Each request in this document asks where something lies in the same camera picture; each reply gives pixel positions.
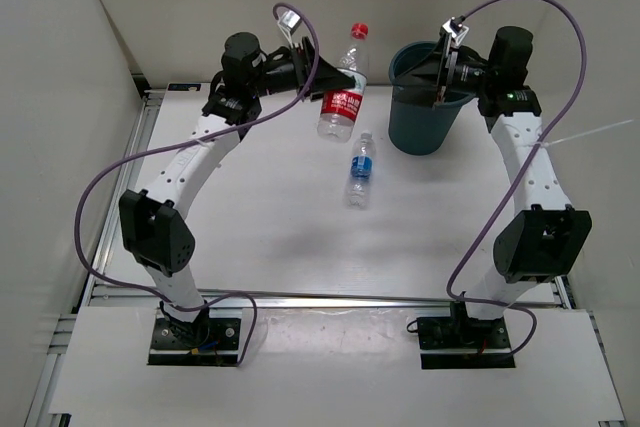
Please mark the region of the red label plastic bottle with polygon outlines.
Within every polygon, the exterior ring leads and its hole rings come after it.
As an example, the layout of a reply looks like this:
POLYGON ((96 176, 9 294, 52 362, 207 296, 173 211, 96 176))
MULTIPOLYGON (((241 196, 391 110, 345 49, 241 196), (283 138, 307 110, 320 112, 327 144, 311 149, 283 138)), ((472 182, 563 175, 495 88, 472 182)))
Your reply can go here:
POLYGON ((351 27, 350 44, 339 58, 337 70, 351 78, 354 86, 324 95, 317 133, 325 140, 346 143, 352 135, 369 74, 368 33, 369 28, 364 23, 351 27))

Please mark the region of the blue label bottle white cap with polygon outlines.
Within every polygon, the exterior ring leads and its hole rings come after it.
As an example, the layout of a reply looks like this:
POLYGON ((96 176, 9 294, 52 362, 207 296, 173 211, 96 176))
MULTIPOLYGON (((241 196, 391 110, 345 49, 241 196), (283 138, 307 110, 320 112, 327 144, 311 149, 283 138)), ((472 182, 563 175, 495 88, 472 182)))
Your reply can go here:
POLYGON ((372 132, 363 131, 356 139, 350 157, 345 186, 345 202, 349 207, 368 207, 375 154, 376 146, 372 132))

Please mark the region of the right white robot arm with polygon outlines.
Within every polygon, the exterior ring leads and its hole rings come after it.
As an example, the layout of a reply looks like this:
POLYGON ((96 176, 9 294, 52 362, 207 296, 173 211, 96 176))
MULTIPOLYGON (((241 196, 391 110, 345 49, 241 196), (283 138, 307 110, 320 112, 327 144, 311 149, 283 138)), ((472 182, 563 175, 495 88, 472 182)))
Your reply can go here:
POLYGON ((535 286, 568 274, 592 228, 589 212, 572 205, 542 146, 541 106, 525 83, 532 33, 500 28, 483 59, 463 46, 467 32, 459 21, 444 24, 433 50, 394 81, 401 99, 432 107, 449 93, 477 99, 509 178, 514 218, 494 241, 492 267, 461 294, 466 312, 449 322, 450 337, 464 347, 484 336, 484 321, 500 318, 535 286))

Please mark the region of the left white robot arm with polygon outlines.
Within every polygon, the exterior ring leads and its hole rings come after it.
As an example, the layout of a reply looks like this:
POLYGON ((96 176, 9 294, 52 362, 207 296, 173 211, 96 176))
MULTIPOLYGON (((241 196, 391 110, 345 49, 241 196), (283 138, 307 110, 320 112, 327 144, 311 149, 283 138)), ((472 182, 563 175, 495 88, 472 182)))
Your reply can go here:
POLYGON ((190 145, 179 148, 144 188, 120 197, 124 247, 152 278, 164 315, 177 321, 175 335, 188 347, 206 342, 210 324, 199 316, 205 300, 189 267, 195 238, 186 218, 211 174, 255 124, 261 98, 300 91, 310 75, 315 79, 308 96, 331 102, 322 107, 323 113, 338 112, 344 105, 343 94, 363 93, 366 78, 351 64, 353 49, 336 66, 317 58, 316 52, 309 38, 266 54, 254 34, 231 35, 190 145))

